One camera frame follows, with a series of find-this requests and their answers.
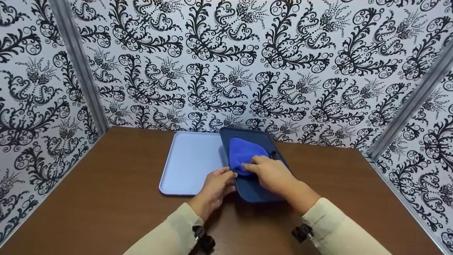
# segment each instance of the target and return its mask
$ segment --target damask wallpaper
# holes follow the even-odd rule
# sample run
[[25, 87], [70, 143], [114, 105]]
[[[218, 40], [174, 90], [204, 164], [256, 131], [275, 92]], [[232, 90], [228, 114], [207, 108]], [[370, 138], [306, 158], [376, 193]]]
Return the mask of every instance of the damask wallpaper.
[[70, 0], [111, 125], [365, 152], [450, 38], [450, 0]]
[[377, 165], [453, 252], [453, 69]]
[[97, 140], [47, 0], [0, 0], [0, 245]]

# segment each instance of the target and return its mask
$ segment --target brown table surface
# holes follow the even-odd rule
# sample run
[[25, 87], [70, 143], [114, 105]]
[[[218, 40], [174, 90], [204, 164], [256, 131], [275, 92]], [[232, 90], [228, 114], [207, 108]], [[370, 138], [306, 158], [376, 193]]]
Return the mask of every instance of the brown table surface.
[[[172, 139], [173, 132], [112, 127], [0, 254], [121, 255], [188, 200], [159, 192]], [[299, 179], [392, 254], [441, 254], [358, 151], [283, 142], [277, 147]], [[298, 224], [286, 203], [250, 205], [233, 194], [207, 228], [217, 243], [214, 254], [318, 254], [310, 242], [293, 239]]]

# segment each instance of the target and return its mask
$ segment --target wrist strap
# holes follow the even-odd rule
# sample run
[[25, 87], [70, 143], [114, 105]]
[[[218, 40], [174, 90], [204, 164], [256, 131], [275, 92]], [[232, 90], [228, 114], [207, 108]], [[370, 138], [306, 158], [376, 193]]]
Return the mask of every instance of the wrist strap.
[[291, 234], [299, 243], [305, 241], [305, 239], [307, 239], [307, 236], [310, 239], [314, 237], [313, 229], [305, 223], [303, 223], [300, 227], [293, 229], [293, 231], [291, 231]]
[[195, 240], [197, 245], [201, 247], [204, 253], [211, 254], [214, 251], [214, 246], [216, 246], [216, 241], [212, 236], [207, 235], [204, 227], [201, 225], [195, 225], [192, 227], [193, 234], [195, 235]]

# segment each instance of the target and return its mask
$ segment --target beige sleeve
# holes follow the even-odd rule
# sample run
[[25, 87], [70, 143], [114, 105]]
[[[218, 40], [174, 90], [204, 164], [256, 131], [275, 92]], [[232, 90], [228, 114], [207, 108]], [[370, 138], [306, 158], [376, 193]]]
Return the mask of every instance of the beige sleeve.
[[196, 245], [192, 226], [203, 220], [183, 203], [174, 213], [143, 236], [123, 255], [187, 255]]
[[302, 220], [313, 229], [312, 242], [323, 255], [390, 254], [376, 239], [325, 198], [321, 198]]

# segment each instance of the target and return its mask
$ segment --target human hand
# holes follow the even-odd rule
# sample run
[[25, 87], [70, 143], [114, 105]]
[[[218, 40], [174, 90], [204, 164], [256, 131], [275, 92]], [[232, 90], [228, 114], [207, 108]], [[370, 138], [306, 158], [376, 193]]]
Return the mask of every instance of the human hand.
[[243, 164], [243, 166], [258, 176], [261, 186], [281, 196], [292, 183], [297, 181], [282, 161], [266, 156], [254, 156], [251, 164]]
[[220, 207], [223, 197], [236, 191], [236, 177], [237, 173], [230, 171], [229, 167], [209, 173], [201, 191], [187, 203], [206, 222], [212, 212]]
[[243, 164], [244, 168], [258, 176], [261, 186], [284, 197], [300, 215], [307, 213], [321, 198], [307, 184], [297, 180], [282, 161], [254, 156], [251, 163]]

